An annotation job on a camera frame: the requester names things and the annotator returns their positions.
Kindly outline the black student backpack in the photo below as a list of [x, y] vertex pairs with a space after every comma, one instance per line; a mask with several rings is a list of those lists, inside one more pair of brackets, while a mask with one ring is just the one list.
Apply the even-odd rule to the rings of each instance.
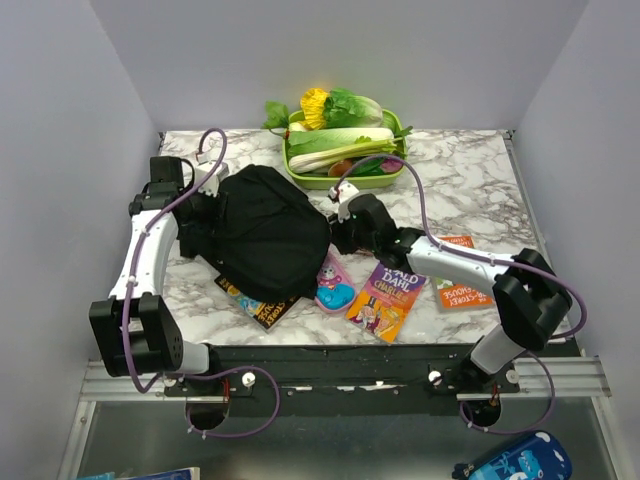
[[179, 235], [181, 254], [202, 257], [258, 301], [314, 298], [331, 232], [307, 195], [274, 168], [259, 165], [225, 178], [218, 195], [223, 217], [215, 232]]

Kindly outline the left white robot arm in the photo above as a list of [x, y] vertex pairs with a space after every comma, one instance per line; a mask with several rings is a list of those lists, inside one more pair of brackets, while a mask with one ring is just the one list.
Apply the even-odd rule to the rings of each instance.
[[150, 182], [129, 204], [131, 239], [114, 287], [95, 301], [89, 321], [107, 372], [113, 377], [187, 374], [201, 395], [214, 393], [222, 380], [210, 348], [182, 338], [162, 298], [169, 254], [176, 239], [186, 240], [186, 223], [204, 213], [228, 173], [222, 162], [193, 165], [184, 183], [177, 157], [150, 159]]

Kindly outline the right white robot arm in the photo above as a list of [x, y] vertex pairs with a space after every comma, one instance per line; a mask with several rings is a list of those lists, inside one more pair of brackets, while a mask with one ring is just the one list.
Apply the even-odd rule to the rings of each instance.
[[391, 270], [451, 280], [494, 300], [499, 325], [442, 375], [456, 393], [483, 391], [518, 356], [542, 351], [572, 306], [567, 287], [535, 250], [490, 254], [399, 227], [375, 195], [349, 186], [331, 188], [329, 197], [338, 206], [330, 226], [340, 253], [368, 251]]

